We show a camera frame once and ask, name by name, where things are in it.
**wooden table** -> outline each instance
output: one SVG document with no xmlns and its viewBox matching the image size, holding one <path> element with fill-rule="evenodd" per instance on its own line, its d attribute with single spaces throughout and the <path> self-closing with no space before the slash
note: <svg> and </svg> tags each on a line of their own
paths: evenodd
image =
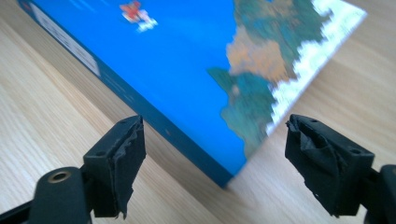
<svg viewBox="0 0 396 224">
<path fill-rule="evenodd" d="M 313 117 L 396 163 L 396 4 L 350 2 L 367 19 L 290 113 Z M 82 155 L 134 112 L 28 18 L 0 3 L 0 213 L 32 199 L 46 172 Z M 330 217 L 284 158 L 280 125 L 227 189 L 220 189 L 148 125 L 148 157 L 126 220 L 96 223 L 362 223 Z"/>
</svg>

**blue book cover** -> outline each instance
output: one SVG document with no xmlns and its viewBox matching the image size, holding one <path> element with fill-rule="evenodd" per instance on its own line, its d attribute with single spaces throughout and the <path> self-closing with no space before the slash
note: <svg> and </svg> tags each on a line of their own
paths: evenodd
<svg viewBox="0 0 396 224">
<path fill-rule="evenodd" d="M 20 0 L 220 186 L 359 25 L 339 0 Z"/>
</svg>

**green map area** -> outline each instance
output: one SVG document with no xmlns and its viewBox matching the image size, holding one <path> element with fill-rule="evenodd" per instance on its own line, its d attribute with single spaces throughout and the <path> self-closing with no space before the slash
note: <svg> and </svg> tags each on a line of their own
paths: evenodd
<svg viewBox="0 0 396 224">
<path fill-rule="evenodd" d="M 227 46 L 231 68 L 209 68 L 207 73 L 228 94 L 221 116 L 244 140 L 247 157 L 272 122 L 276 99 L 271 89 L 297 78 L 293 62 L 300 58 L 298 48 L 303 41 L 323 40 L 321 27 L 330 14 L 319 15 L 310 0 L 234 0 L 236 34 Z"/>
</svg>

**wood grain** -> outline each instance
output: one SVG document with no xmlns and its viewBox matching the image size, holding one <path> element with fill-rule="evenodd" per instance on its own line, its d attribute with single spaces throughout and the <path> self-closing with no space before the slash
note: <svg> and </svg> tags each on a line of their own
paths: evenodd
<svg viewBox="0 0 396 224">
<path fill-rule="evenodd" d="M 319 119 L 396 163 L 396 6 L 350 3 L 368 17 L 319 73 L 290 113 Z M 0 213 L 33 197 L 51 169 L 81 156 L 134 112 L 28 18 L 0 3 Z M 127 223 L 362 223 L 330 217 L 284 158 L 280 125 L 227 189 L 219 189 L 146 125 L 148 158 L 134 184 Z"/>
</svg>

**clamp jaw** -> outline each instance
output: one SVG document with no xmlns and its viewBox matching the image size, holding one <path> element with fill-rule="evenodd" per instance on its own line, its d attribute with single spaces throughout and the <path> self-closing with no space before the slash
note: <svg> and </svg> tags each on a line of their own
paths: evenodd
<svg viewBox="0 0 396 224">
<path fill-rule="evenodd" d="M 365 221 L 396 223 L 396 165 L 378 173 L 375 155 L 316 119 L 291 115 L 285 156 L 305 185 L 332 216 L 356 216 L 360 204 Z"/>
<path fill-rule="evenodd" d="M 132 184 L 146 158 L 143 119 L 116 123 L 83 157 L 84 165 L 43 175 L 32 201 L 0 215 L 0 223 L 92 223 L 96 217 L 126 218 Z"/>
</svg>

